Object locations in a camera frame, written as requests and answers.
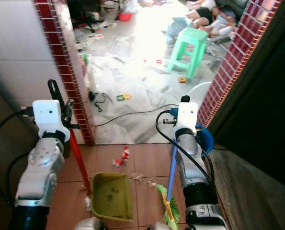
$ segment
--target red broom handle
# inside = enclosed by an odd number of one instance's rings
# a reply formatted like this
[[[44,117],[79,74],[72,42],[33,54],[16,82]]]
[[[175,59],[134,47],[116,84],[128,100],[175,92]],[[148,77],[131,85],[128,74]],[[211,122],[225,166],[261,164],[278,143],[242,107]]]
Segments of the red broom handle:
[[[79,145],[77,144],[73,129],[70,129],[70,133],[71,133],[70,144],[71,144],[71,147],[73,149],[74,156],[76,158],[77,164],[79,165],[80,173],[83,177],[84,185],[87,189],[87,195],[89,196],[91,194],[90,182],[88,179],[88,175],[87,175],[87,171],[86,171],[86,168],[84,165],[84,161],[83,161],[83,158],[81,157],[80,148],[79,148]]]

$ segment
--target black shorts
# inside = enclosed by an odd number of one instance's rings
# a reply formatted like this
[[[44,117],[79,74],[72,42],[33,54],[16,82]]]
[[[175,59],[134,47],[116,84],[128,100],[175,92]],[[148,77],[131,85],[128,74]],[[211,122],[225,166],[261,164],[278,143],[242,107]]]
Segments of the black shorts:
[[[196,10],[201,18],[207,18],[209,24],[213,23],[213,14],[207,7],[200,7]]]

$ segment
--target red bowl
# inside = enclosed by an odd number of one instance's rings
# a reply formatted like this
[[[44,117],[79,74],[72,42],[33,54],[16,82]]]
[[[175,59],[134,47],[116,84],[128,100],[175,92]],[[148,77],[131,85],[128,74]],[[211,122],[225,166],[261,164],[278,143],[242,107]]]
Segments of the red bowl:
[[[131,20],[132,13],[120,13],[119,14],[119,19],[120,21],[126,22]]]

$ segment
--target green plastic stool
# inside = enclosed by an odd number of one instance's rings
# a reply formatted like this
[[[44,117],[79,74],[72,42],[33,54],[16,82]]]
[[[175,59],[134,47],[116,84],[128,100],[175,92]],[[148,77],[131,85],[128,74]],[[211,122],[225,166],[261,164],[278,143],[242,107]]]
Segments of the green plastic stool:
[[[183,29],[177,37],[167,70],[171,71],[173,65],[177,65],[179,67],[188,69],[187,77],[192,78],[195,69],[202,61],[207,37],[208,33],[205,31],[189,27]],[[192,53],[186,50],[187,44],[194,46],[194,51]],[[184,54],[192,56],[189,65],[178,61],[182,59]]]

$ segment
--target dark wall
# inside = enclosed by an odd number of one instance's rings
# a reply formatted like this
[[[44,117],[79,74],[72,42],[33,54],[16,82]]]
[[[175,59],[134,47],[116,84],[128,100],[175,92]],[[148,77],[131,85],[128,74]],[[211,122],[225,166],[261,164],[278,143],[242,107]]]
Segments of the dark wall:
[[[215,138],[285,184],[285,33],[269,56],[259,57],[263,67],[232,105]]]
[[[0,122],[14,111],[0,95]],[[19,118],[13,118],[0,130],[0,186],[5,187],[4,177],[10,162],[31,150],[36,136]],[[27,165],[27,159],[19,161],[13,168],[11,188],[15,192],[18,181]],[[0,230],[7,229],[11,209],[0,198]]]

